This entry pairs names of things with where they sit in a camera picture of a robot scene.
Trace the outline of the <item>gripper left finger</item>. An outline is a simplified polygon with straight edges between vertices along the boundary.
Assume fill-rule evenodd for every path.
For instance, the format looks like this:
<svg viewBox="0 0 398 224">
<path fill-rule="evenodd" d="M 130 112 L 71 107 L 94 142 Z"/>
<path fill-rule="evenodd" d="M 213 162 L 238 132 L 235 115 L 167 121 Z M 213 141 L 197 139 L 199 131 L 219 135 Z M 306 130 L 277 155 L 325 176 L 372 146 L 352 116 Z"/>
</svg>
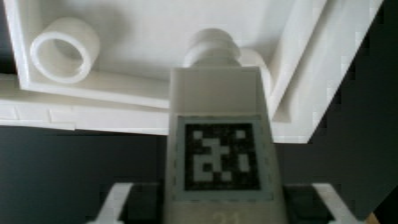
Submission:
<svg viewBox="0 0 398 224">
<path fill-rule="evenodd" d="M 121 182 L 110 187 L 96 218 L 87 224 L 144 224 L 158 216 L 160 184 Z"/>
</svg>

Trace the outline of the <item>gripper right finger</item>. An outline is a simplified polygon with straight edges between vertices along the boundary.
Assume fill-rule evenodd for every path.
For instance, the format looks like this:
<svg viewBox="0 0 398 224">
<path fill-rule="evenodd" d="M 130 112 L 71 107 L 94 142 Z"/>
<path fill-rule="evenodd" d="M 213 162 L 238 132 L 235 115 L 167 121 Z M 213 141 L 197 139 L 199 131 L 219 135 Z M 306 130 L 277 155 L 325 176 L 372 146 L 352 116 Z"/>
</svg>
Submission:
<svg viewBox="0 0 398 224">
<path fill-rule="evenodd" d="M 361 224 L 331 183 L 283 186 L 290 224 Z"/>
</svg>

